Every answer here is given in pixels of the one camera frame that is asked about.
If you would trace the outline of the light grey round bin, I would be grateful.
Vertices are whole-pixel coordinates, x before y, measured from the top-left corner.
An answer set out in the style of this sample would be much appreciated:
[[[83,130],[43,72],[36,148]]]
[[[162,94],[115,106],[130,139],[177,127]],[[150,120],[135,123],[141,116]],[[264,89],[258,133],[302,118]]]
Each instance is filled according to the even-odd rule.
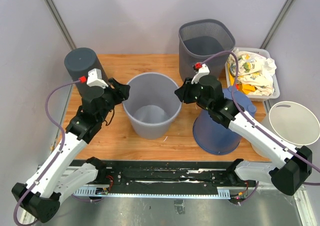
[[[122,105],[136,134],[147,140],[164,136],[182,108],[175,95],[176,82],[164,74],[146,72],[127,84],[129,98]]]

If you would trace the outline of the dark grey cylindrical bin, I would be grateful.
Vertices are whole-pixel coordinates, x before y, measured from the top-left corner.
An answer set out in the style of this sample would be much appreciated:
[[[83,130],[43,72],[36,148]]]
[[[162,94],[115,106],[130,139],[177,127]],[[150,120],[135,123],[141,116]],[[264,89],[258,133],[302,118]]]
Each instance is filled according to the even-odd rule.
[[[97,54],[90,48],[80,47],[70,51],[64,59],[64,65],[73,81],[82,76],[87,77],[93,69],[101,70],[102,79],[108,80]],[[79,95],[85,99],[99,97],[104,92],[101,87],[88,86],[86,83],[77,83],[76,87]]]

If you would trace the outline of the grey mesh square bin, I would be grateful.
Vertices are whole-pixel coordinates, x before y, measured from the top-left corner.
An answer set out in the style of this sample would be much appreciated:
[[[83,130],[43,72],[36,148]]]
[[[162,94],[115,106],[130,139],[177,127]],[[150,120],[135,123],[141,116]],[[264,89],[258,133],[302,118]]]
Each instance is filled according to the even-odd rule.
[[[232,51],[236,40],[229,29],[215,19],[183,24],[179,37],[179,75],[182,81],[195,75],[193,65],[222,51]]]

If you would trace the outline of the blue plastic bucket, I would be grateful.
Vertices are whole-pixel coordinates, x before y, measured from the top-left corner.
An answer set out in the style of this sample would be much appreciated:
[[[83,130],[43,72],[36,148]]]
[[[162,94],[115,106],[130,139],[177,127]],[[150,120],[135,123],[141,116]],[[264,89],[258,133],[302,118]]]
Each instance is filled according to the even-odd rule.
[[[232,86],[223,89],[225,98],[232,100]],[[242,92],[236,90],[235,99],[237,103],[254,118],[257,112],[256,106]],[[202,110],[193,124],[193,137],[195,142],[206,152],[214,155],[226,155],[234,151],[242,137],[221,124],[212,120],[208,111]]]

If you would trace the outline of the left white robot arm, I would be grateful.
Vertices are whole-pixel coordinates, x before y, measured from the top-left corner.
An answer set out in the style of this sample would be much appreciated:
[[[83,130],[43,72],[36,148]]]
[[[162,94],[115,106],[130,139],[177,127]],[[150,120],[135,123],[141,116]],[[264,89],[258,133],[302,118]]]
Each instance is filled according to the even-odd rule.
[[[102,125],[110,124],[106,120],[108,113],[114,113],[115,106],[129,98],[130,86],[114,78],[89,81],[85,76],[76,80],[76,83],[93,87],[93,92],[81,97],[82,103],[66,129],[52,120],[61,131],[60,143],[26,183],[17,182],[11,190],[17,201],[13,220],[18,226],[21,225],[18,219],[19,208],[35,217],[36,221],[46,223],[57,213],[60,205],[85,184],[101,184],[106,180],[114,183],[107,172],[107,165],[96,157],[87,159],[67,177],[61,177],[78,153],[101,130]]]

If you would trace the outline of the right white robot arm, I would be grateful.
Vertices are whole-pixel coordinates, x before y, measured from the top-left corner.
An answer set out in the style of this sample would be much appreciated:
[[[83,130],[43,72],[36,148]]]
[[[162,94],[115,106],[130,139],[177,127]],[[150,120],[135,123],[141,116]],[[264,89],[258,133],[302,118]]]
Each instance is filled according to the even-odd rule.
[[[312,151],[307,146],[298,148],[284,141],[257,122],[238,104],[234,89],[230,99],[224,96],[222,84],[216,77],[187,78],[174,93],[182,103],[195,103],[206,110],[214,122],[245,138],[270,160],[269,163],[250,163],[237,159],[226,174],[230,185],[238,186],[247,180],[265,182],[292,196],[311,175]]]

